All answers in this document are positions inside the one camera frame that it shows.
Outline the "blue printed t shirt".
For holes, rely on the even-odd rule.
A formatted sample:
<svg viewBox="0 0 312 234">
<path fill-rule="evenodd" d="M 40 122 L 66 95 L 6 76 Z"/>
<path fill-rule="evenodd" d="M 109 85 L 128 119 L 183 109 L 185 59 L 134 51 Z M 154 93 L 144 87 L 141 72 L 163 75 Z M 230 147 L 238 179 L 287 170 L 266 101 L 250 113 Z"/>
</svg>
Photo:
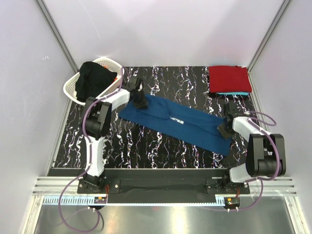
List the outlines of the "blue printed t shirt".
<svg viewBox="0 0 312 234">
<path fill-rule="evenodd" d="M 225 139 L 217 129 L 222 118 L 162 97 L 147 94 L 146 99 L 148 108 L 138 109 L 130 102 L 119 117 L 204 150 L 229 155 L 231 139 Z"/>
</svg>

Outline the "black t shirt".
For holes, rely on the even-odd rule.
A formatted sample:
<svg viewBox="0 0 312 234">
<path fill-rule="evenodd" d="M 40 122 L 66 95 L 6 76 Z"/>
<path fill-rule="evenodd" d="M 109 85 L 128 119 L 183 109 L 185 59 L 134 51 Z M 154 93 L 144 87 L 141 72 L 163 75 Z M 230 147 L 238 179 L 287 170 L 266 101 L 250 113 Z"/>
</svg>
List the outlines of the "black t shirt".
<svg viewBox="0 0 312 234">
<path fill-rule="evenodd" d="M 75 84 L 78 101 L 85 102 L 89 97 L 96 98 L 113 83 L 104 78 L 103 70 L 103 66 L 92 61 L 82 64 Z"/>
</svg>

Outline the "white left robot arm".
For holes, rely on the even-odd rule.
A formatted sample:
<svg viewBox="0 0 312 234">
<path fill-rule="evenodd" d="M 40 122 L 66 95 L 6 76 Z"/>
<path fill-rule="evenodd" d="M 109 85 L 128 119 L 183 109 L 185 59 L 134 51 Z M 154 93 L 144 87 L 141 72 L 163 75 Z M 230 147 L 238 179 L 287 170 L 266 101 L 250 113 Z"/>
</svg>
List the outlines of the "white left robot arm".
<svg viewBox="0 0 312 234">
<path fill-rule="evenodd" d="M 121 105 L 132 103 L 138 109 L 146 109 L 148 101 L 144 94 L 144 82 L 140 78 L 131 77 L 129 81 L 103 97 L 87 98 L 81 117 L 81 127 L 87 145 L 86 174 L 93 176 L 88 187 L 94 193 L 105 188 L 103 143 L 111 124 L 112 111 Z"/>
</svg>

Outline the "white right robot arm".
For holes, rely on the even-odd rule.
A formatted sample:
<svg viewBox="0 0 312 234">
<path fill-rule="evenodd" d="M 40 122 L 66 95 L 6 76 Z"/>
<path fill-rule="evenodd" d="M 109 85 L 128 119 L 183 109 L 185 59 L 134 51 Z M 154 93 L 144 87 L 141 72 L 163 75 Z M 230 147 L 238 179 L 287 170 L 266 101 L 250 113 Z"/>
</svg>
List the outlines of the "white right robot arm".
<svg viewBox="0 0 312 234">
<path fill-rule="evenodd" d="M 286 174 L 286 153 L 284 137 L 266 131 L 259 123 L 275 126 L 276 121 L 268 114 L 246 111 L 240 114 L 231 103 L 223 105 L 224 120 L 218 130 L 225 139 L 235 133 L 247 142 L 245 163 L 227 170 L 221 187 L 226 193 L 233 193 L 239 183 L 257 179 L 270 181 Z"/>
</svg>

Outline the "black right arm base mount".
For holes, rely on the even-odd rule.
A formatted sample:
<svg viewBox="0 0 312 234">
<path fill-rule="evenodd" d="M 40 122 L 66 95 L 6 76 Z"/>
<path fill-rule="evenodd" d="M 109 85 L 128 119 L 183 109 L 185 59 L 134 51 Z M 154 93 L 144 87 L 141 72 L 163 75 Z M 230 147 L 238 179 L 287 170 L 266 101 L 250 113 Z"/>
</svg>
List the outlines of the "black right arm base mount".
<svg viewBox="0 0 312 234">
<path fill-rule="evenodd" d="M 248 195 L 250 193 L 248 185 L 232 182 L 228 175 L 206 179 L 205 187 L 207 194 L 210 195 Z"/>
</svg>

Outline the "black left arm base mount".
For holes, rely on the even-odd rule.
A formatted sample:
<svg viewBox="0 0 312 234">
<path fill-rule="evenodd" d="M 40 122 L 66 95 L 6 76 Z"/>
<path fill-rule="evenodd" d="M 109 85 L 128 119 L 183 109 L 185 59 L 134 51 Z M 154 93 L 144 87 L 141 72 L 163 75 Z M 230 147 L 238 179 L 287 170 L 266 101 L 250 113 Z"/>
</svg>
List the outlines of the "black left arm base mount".
<svg viewBox="0 0 312 234">
<path fill-rule="evenodd" d="M 78 182 L 78 194 L 118 194 L 120 179 L 101 176 L 84 175 Z"/>
</svg>

